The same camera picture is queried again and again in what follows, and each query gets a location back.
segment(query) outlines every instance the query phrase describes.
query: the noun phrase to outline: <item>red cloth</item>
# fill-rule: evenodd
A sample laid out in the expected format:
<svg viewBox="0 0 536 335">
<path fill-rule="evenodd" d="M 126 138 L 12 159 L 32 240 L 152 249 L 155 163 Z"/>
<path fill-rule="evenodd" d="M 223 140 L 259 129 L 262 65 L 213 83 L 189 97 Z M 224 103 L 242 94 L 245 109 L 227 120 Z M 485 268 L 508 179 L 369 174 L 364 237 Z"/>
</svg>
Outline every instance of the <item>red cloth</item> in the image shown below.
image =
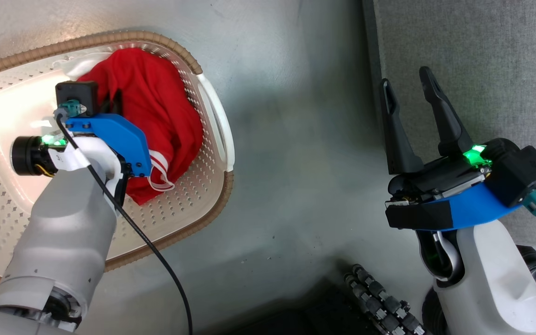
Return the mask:
<svg viewBox="0 0 536 335">
<path fill-rule="evenodd" d="M 176 182 L 198 155 L 202 146 L 202 122 L 189 103 L 177 68 L 166 59 L 140 49 L 115 51 L 108 59 L 78 81 L 98 83 L 98 102 L 118 89 L 123 100 L 123 116 L 142 129 L 148 148 L 167 159 L 168 179 Z M 162 184 L 154 170 L 153 182 Z M 127 194 L 139 205 L 160 195 L 147 178 L 130 178 Z"/>
</svg>

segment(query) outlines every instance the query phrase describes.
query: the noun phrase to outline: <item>yellow wire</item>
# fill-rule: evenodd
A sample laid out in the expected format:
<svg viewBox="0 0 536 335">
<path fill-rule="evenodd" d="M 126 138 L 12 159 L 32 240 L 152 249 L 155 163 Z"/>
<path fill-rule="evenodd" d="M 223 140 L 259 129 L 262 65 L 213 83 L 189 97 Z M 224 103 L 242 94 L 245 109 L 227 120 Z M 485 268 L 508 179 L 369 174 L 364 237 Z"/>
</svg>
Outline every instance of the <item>yellow wire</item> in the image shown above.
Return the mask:
<svg viewBox="0 0 536 335">
<path fill-rule="evenodd" d="M 41 165 L 34 164 L 34 166 L 36 166 L 37 168 L 39 168 L 39 170 L 40 170 L 45 176 L 53 178 L 53 174 L 50 174 L 49 172 L 47 172 L 47 170 L 45 170 L 45 168 L 42 167 Z"/>
</svg>

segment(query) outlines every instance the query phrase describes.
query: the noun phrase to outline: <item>white plastic basket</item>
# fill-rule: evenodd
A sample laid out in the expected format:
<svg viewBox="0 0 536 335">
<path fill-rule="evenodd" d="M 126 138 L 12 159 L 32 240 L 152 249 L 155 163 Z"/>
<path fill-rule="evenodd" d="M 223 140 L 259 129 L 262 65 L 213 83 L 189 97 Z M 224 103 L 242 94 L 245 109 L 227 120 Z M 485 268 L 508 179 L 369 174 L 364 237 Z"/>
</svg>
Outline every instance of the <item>white plastic basket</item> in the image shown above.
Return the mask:
<svg viewBox="0 0 536 335">
<path fill-rule="evenodd" d="M 204 142 L 176 188 L 142 207 L 127 198 L 125 210 L 159 248 L 165 248 L 208 225 L 225 207 L 233 183 L 235 150 L 229 122 L 214 88 L 192 55 L 151 32 L 117 32 L 87 36 L 40 47 L 0 60 L 0 274 L 30 221 L 32 204 L 49 182 L 40 176 L 18 176 L 9 150 L 17 136 L 42 135 L 55 108 L 55 84 L 68 80 L 53 62 L 91 53 L 137 47 L 170 61 L 181 75 L 192 106 L 200 114 Z M 121 219 L 106 270 L 121 267 L 150 251 Z"/>
</svg>

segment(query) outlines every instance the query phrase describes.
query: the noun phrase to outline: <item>basket rim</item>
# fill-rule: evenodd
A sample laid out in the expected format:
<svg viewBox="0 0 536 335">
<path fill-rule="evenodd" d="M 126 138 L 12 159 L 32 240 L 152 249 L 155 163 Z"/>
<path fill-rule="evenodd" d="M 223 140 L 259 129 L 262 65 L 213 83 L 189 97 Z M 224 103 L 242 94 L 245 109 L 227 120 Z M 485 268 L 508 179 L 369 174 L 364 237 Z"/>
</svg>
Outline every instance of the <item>basket rim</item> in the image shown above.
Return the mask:
<svg viewBox="0 0 536 335">
<path fill-rule="evenodd" d="M 141 30 L 93 34 L 74 40 L 67 40 L 58 44 L 48 45 L 46 47 L 38 47 L 30 51 L 24 51 L 22 53 L 0 59 L 0 72 L 9 68 L 31 63 L 33 61 L 46 59 L 48 57 L 61 55 L 72 51 L 79 51 L 88 49 L 90 47 L 101 47 L 109 44 L 122 44 L 136 41 L 148 42 L 166 47 L 173 51 L 173 53 L 177 54 L 183 61 L 185 61 L 193 74 L 202 74 L 200 64 L 198 61 L 196 61 L 196 59 L 194 59 L 191 53 L 187 51 L 187 49 L 179 45 L 174 40 L 162 36 L 161 34 Z M 223 208 L 225 208 L 226 203 L 229 201 L 229 197 L 233 189 L 233 182 L 234 173 L 232 171 L 225 171 L 221 194 L 219 195 L 219 198 L 215 202 L 214 206 L 198 220 L 154 241 L 154 245 L 158 249 L 166 248 L 171 244 L 179 242 L 184 238 L 197 233 L 209 225 L 215 218 L 217 218 L 217 216 L 219 216 L 219 214 L 221 214 L 221 211 Z M 105 264 L 105 272 L 123 267 L 124 265 L 137 261 L 150 254 L 152 254 L 152 251 L 147 246 L 141 246 L 120 256 L 107 259 Z"/>
</svg>

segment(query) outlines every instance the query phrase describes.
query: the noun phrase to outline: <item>gray floor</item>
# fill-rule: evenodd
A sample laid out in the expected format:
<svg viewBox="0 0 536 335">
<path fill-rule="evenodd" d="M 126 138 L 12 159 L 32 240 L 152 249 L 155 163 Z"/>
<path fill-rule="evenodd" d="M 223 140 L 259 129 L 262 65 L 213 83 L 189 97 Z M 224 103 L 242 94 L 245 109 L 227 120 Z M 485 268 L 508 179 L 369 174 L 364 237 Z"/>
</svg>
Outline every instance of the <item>gray floor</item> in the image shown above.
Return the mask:
<svg viewBox="0 0 536 335">
<path fill-rule="evenodd" d="M 294 306 L 361 263 L 419 305 L 431 279 L 390 229 L 389 180 L 355 0 L 0 0 L 0 57 L 85 34 L 144 28 L 198 59 L 228 114 L 235 187 L 222 215 L 162 253 L 196 333 Z M 179 334 L 185 314 L 148 257 L 104 275 L 78 333 Z"/>
</svg>

